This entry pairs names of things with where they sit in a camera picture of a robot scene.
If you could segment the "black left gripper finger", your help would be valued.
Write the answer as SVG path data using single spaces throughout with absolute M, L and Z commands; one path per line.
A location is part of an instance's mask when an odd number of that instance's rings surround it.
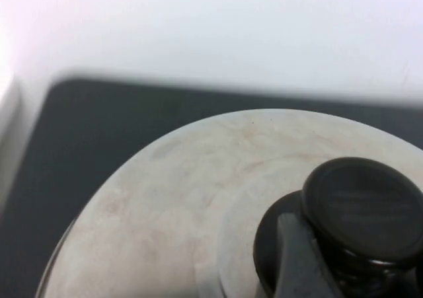
M 277 224 L 277 297 L 337 297 L 338 287 L 310 226 L 293 213 Z

